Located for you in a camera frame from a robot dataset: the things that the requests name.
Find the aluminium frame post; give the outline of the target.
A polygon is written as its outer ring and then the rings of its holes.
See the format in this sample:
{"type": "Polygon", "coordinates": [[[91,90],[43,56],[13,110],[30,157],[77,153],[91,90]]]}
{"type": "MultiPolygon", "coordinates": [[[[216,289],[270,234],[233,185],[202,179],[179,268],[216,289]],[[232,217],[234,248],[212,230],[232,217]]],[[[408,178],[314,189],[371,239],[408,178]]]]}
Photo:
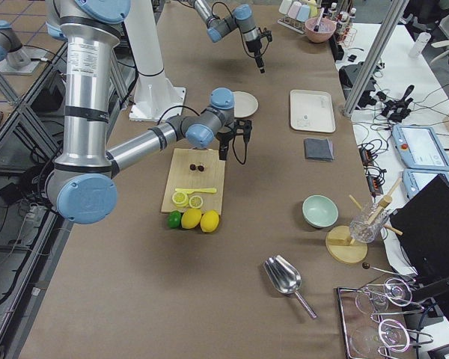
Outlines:
{"type": "Polygon", "coordinates": [[[380,56],[383,53],[385,47],[387,46],[388,41],[390,40],[391,35],[397,23],[399,22],[400,17],[403,15],[403,12],[408,3],[408,0],[392,1],[390,10],[385,16],[382,24],[380,25],[377,35],[357,76],[356,82],[353,85],[352,90],[343,105],[343,115],[345,117],[351,118],[352,113],[361,98],[361,95],[367,87],[367,83],[370,80],[370,77],[373,75],[373,71],[377,65],[377,62],[380,59],[380,56]]]}

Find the clear glass cup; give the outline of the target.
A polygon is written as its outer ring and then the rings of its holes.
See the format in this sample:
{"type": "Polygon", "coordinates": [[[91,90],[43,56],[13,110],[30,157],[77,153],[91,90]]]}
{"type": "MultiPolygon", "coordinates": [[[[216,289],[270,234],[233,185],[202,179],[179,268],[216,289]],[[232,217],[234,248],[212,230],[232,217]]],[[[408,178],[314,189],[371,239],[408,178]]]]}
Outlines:
{"type": "Polygon", "coordinates": [[[351,237],[362,243],[373,242],[388,222],[388,218],[386,209],[376,203],[367,203],[349,225],[351,237]]]}

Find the pastel cup rack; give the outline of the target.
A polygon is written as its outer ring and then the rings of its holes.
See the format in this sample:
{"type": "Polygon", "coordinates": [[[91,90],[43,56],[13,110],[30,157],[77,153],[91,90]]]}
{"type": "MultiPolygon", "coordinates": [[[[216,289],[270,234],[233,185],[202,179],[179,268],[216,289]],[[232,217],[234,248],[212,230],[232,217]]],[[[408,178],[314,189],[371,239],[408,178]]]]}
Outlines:
{"type": "Polygon", "coordinates": [[[317,1],[282,0],[278,9],[281,14],[278,24],[302,33],[305,21],[317,15],[318,7],[317,1]]]}

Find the blue teach pendant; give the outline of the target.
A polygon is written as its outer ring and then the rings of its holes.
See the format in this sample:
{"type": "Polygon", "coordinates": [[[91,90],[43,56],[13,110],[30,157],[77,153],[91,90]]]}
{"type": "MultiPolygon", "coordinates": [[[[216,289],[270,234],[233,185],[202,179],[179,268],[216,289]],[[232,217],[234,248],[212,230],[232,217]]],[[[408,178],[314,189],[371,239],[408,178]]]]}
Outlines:
{"type": "Polygon", "coordinates": [[[404,169],[402,174],[402,181],[408,199],[412,199],[421,189],[423,189],[439,174],[441,174],[449,182],[449,175],[447,172],[418,170],[410,168],[404,169]]]}
{"type": "Polygon", "coordinates": [[[448,155],[432,127],[397,124],[391,134],[407,168],[449,172],[448,155]]]}

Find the black monitor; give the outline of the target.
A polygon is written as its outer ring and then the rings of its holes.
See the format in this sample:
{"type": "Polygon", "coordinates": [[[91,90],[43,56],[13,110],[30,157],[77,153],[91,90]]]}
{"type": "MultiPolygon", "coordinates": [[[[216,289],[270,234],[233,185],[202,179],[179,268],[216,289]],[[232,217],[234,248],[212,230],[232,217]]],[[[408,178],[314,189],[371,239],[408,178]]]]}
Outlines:
{"type": "Polygon", "coordinates": [[[403,232],[400,245],[420,276],[449,277],[449,181],[443,175],[394,211],[391,224],[403,232]]]}

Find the blue teach pendant far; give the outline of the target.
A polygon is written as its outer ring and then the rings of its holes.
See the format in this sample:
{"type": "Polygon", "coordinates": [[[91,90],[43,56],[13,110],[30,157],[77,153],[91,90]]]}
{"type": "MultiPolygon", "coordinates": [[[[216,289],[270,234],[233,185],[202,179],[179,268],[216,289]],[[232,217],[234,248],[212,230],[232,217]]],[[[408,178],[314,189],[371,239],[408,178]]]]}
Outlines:
{"type": "Polygon", "coordinates": [[[391,134],[407,168],[449,172],[448,155],[432,127],[397,124],[391,134]]]}

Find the green lime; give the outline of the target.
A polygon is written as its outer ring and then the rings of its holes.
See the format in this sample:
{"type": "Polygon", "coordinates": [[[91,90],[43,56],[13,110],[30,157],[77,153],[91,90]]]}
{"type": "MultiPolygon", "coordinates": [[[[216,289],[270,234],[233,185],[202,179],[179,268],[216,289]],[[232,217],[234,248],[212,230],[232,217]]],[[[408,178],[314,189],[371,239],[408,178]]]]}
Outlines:
{"type": "Polygon", "coordinates": [[[179,228],[181,226],[182,213],[180,211],[172,211],[168,214],[167,225],[171,229],[179,228]]]}

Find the wooden cup stand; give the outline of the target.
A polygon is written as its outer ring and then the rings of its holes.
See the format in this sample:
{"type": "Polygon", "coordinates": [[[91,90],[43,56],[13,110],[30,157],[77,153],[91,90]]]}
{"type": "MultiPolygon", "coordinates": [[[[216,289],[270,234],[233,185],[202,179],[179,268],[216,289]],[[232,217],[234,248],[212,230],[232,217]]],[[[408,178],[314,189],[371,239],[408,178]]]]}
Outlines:
{"type": "MultiPolygon", "coordinates": [[[[402,179],[399,177],[387,194],[384,194],[380,201],[376,203],[378,206],[386,209],[392,202],[392,194],[401,184],[402,179]]],[[[350,200],[361,211],[362,206],[351,194],[350,200]]],[[[392,227],[390,224],[385,224],[383,228],[396,233],[398,236],[402,236],[403,232],[392,227]]],[[[354,240],[351,237],[348,226],[336,226],[326,235],[326,247],[328,252],[339,262],[345,264],[356,264],[361,262],[367,255],[367,244],[354,240]]]]}

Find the yellow lemon lower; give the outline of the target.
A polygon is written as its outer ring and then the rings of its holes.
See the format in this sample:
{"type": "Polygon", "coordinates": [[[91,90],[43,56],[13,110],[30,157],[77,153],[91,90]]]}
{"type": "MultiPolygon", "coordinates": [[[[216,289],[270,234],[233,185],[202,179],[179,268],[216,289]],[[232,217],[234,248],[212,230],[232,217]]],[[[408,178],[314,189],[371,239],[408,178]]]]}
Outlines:
{"type": "Polygon", "coordinates": [[[201,217],[200,222],[201,230],[204,233],[212,233],[217,229],[219,222],[220,217],[217,211],[215,210],[206,211],[201,217]]]}

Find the lemon slice lower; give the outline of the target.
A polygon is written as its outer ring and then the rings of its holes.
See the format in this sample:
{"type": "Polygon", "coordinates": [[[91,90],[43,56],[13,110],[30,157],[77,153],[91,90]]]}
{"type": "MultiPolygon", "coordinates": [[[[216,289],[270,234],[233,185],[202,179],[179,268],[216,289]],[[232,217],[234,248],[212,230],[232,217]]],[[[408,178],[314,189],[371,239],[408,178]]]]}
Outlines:
{"type": "Polygon", "coordinates": [[[204,200],[200,195],[192,195],[188,201],[188,206],[192,209],[200,209],[203,204],[204,200]]]}

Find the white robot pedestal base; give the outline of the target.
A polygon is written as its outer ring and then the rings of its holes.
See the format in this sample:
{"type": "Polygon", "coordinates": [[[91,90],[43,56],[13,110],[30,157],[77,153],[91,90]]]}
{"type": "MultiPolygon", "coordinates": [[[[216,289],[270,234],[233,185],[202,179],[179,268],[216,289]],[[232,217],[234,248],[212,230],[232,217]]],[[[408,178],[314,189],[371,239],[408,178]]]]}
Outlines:
{"type": "Polygon", "coordinates": [[[129,118],[156,122],[181,114],[186,89],[173,86],[165,74],[152,2],[132,0],[130,3],[124,24],[138,81],[129,118]]]}

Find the grey folded cloth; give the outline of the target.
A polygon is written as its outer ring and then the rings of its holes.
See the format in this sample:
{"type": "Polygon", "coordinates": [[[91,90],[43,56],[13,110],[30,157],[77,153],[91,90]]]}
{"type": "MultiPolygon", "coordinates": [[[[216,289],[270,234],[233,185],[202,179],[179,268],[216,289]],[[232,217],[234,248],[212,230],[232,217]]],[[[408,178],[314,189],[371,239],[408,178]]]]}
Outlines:
{"type": "Polygon", "coordinates": [[[331,162],[334,160],[333,143],[328,138],[306,138],[304,140],[305,158],[331,162]]]}

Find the yellow plastic knife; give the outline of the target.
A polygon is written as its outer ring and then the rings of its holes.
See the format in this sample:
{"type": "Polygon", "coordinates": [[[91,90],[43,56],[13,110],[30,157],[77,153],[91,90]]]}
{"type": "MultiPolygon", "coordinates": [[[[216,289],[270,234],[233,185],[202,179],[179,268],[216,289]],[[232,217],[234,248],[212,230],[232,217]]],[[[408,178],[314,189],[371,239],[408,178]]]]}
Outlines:
{"type": "Polygon", "coordinates": [[[205,193],[205,194],[215,194],[217,193],[217,188],[175,188],[176,192],[184,194],[193,193],[205,193]]]}

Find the beige round plate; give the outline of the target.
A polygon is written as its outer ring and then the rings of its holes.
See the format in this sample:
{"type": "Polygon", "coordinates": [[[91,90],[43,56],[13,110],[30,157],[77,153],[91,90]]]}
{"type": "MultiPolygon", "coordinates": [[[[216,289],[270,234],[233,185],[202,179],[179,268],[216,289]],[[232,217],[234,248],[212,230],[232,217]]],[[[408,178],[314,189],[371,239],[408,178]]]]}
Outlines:
{"type": "Polygon", "coordinates": [[[247,118],[258,110],[258,101],[254,95],[244,91],[234,91],[234,117],[247,118]]]}

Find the pink bowl with ice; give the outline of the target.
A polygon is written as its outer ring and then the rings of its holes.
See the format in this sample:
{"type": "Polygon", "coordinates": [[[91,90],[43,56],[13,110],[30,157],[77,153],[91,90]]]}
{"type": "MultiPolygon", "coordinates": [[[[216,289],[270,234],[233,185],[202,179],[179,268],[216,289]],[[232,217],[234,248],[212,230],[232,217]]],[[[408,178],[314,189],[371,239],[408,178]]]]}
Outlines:
{"type": "Polygon", "coordinates": [[[336,31],[336,23],[330,19],[322,18],[319,28],[315,31],[318,18],[310,18],[305,21],[305,35],[312,43],[324,43],[336,31]]]}

